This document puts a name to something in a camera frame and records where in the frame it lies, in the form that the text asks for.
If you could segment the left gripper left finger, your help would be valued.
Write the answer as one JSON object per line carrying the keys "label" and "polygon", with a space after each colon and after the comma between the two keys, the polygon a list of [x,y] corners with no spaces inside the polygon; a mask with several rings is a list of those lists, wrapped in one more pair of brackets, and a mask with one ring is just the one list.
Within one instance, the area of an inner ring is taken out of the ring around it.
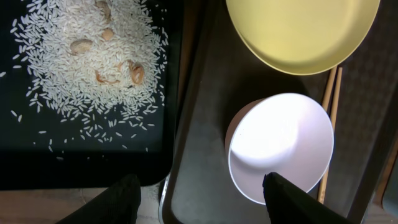
{"label": "left gripper left finger", "polygon": [[129,174],[58,224],[136,224],[141,204],[141,184]]}

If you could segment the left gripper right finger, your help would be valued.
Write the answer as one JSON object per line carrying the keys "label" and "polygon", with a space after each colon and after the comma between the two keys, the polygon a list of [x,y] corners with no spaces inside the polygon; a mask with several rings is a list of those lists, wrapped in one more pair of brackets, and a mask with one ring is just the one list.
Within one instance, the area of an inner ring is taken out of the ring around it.
{"label": "left gripper right finger", "polygon": [[349,223],[276,172],[266,174],[262,186],[272,224]]}

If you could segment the white pink bowl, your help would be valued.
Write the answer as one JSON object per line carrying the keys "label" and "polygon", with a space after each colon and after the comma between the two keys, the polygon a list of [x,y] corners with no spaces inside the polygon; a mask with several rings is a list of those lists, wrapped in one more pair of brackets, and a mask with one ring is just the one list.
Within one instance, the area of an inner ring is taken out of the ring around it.
{"label": "white pink bowl", "polygon": [[319,183],[330,158],[330,118],[308,96],[273,95],[236,113],[224,146],[236,189],[248,200],[264,205],[262,182],[270,172],[306,193]]}

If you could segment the pile of rice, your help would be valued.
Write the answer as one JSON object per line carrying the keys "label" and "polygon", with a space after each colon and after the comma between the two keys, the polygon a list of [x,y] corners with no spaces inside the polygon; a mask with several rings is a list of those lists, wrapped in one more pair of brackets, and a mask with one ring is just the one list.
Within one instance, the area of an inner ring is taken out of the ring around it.
{"label": "pile of rice", "polygon": [[12,20],[14,58],[32,77],[30,105],[63,121],[97,128],[96,116],[116,112],[119,123],[146,129],[158,110],[169,38],[154,21],[149,1],[19,1]]}

